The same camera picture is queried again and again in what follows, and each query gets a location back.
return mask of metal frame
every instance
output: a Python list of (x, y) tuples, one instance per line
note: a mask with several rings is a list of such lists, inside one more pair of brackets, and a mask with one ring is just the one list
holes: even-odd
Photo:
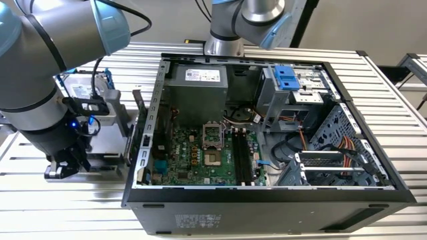
[[(122, 91), (122, 103), (127, 109), (136, 110), (132, 90), (140, 89), (146, 106), (154, 91), (160, 53), (202, 54), (202, 44), (131, 43), (130, 46), (106, 57), (100, 67), (108, 67), (115, 75), (115, 86)], [(375, 138), (401, 173), (419, 202), (397, 214), (381, 219), (353, 233), (322, 233), (311, 235), (234, 235), (230, 238), (246, 239), (362, 239), (407, 240), (426, 239), (427, 236), (427, 157), (426, 131), (414, 114), (403, 106), (402, 96), (390, 91), (387, 79), (367, 64), (355, 51), (278, 48), (264, 51), (254, 46), (246, 47), (247, 57), (262, 59), (300, 59), (331, 63), (354, 105), (361, 110)], [(83, 66), (88, 71), (94, 62)], [(405, 109), (405, 115), (385, 115), (385, 109)], [(398, 130), (402, 126), (410, 129)], [(147, 233), (132, 211), (120, 208), (124, 184), (120, 182), (46, 183), (44, 159), (38, 158), (38, 150), (20, 134), (11, 135), (0, 149), (0, 216), (7, 219), (2, 225), (0, 236), (10, 238), (144, 238)], [(34, 201), (16, 201), (24, 197)], [(202, 239), (219, 239), (215, 235)]]

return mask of green circuit board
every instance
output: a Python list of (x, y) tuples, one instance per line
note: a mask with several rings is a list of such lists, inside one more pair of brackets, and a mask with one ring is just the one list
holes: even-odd
[[(246, 139), (250, 146), (258, 145), (255, 133), (247, 134)], [(152, 180), (154, 185), (236, 186), (232, 133), (226, 131), (224, 145), (220, 150), (203, 149), (202, 146), (202, 128), (175, 128), (171, 153), (167, 155), (167, 173), (162, 175), (162, 179)], [(260, 154), (259, 149), (252, 148), (252, 150)], [(251, 171), (255, 176), (256, 169), (252, 168)], [(259, 177), (254, 177), (254, 183), (256, 186), (266, 185), (262, 168), (259, 168)]]

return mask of power supply label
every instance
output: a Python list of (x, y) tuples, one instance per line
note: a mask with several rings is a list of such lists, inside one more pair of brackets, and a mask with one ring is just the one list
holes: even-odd
[(176, 226), (180, 229), (218, 228), (220, 226), (220, 214), (176, 214)]
[(187, 69), (186, 81), (220, 82), (220, 70)]

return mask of chip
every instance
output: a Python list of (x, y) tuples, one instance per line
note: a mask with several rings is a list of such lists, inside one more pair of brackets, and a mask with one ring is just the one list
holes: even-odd
[(188, 172), (179, 172), (178, 179), (188, 179)]

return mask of label on case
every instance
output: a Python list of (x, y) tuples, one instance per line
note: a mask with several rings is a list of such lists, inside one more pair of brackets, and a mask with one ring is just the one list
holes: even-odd
[(220, 82), (220, 70), (187, 69), (186, 81)]

